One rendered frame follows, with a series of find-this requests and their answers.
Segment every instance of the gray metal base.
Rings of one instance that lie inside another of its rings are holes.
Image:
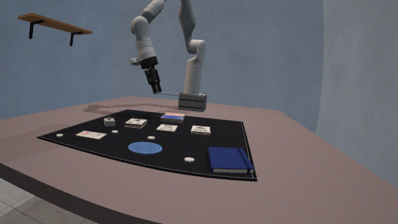
[[[178,95],[178,109],[203,112],[206,109],[206,100],[207,95],[203,93],[198,95],[180,93]]]

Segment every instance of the blue coaster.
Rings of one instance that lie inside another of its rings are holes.
[[[129,150],[138,154],[150,155],[162,151],[162,147],[151,142],[134,142],[129,145]]]

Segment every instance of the small white disc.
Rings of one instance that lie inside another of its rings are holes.
[[[184,160],[185,160],[185,162],[194,162],[195,161],[195,159],[192,157],[185,157]]]

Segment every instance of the black bracket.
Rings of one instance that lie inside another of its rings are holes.
[[[33,38],[33,25],[35,24],[39,24],[39,23],[43,23],[44,20],[39,20],[39,21],[35,21],[35,22],[31,22],[31,29],[29,30],[29,39]]]
[[[82,33],[83,33],[83,31],[71,33],[71,34],[70,34],[70,44],[69,44],[69,46],[71,46],[71,45],[73,44],[73,35],[75,35],[75,34],[82,34]]]

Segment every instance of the tiled floor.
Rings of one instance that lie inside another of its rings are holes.
[[[0,179],[0,224],[96,224]]]

